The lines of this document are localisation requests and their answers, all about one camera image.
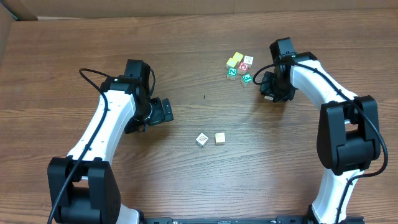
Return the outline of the white block with blue side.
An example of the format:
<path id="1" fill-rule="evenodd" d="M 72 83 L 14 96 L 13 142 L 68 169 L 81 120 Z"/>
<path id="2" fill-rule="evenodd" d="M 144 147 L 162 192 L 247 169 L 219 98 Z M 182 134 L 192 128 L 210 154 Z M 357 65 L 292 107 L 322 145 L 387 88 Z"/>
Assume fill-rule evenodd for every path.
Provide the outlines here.
<path id="1" fill-rule="evenodd" d="M 206 136 L 203 133 L 200 133 L 200 135 L 195 140 L 195 142 L 201 147 L 204 147 L 208 141 L 209 141 L 208 136 Z"/>

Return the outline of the yellow top wooden block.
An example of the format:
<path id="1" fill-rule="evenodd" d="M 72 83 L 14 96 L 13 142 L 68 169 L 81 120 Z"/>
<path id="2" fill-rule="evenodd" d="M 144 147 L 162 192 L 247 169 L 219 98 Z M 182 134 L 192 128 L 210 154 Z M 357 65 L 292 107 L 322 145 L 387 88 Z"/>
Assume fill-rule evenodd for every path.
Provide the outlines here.
<path id="1" fill-rule="evenodd" d="M 215 144 L 216 145 L 224 145 L 226 142 L 225 133 L 216 133 L 215 134 Z"/>

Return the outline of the white block with feather picture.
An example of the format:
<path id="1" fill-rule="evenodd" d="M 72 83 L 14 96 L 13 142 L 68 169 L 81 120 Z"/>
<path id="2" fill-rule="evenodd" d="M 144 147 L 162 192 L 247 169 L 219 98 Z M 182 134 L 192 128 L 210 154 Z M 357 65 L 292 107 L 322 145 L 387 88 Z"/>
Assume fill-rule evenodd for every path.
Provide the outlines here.
<path id="1" fill-rule="evenodd" d="M 270 100 L 270 101 L 273 101 L 273 100 L 274 100 L 273 97 L 267 96 L 267 95 L 264 96 L 264 99 L 265 99 L 265 100 Z"/>

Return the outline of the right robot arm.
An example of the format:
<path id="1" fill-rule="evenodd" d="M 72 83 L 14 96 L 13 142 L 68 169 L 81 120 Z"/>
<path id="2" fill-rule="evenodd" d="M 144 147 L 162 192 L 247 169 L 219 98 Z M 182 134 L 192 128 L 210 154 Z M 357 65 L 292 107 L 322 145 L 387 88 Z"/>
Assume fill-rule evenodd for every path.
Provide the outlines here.
<path id="1" fill-rule="evenodd" d="M 364 223 L 349 217 L 346 208 L 359 179 L 382 173 L 388 162 L 379 132 L 376 100 L 358 96 L 335 81 L 311 52 L 295 51 L 290 38 L 270 47 L 269 72 L 259 82 L 264 98 L 274 103 L 294 98 L 300 90 L 320 112 L 317 154 L 324 167 L 316 199 L 300 223 Z"/>

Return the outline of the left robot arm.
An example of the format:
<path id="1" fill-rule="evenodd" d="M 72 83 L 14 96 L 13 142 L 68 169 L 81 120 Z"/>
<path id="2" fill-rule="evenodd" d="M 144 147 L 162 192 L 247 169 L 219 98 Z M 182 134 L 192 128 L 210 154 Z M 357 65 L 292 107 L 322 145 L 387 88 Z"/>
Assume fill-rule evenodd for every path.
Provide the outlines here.
<path id="1" fill-rule="evenodd" d="M 152 97 L 153 69 L 129 59 L 124 74 L 106 76 L 98 107 L 81 139 L 65 157 L 47 167 L 52 210 L 48 222 L 131 223 L 144 214 L 121 203 L 111 165 L 122 134 L 144 132 L 148 126 L 172 121 L 169 99 Z"/>

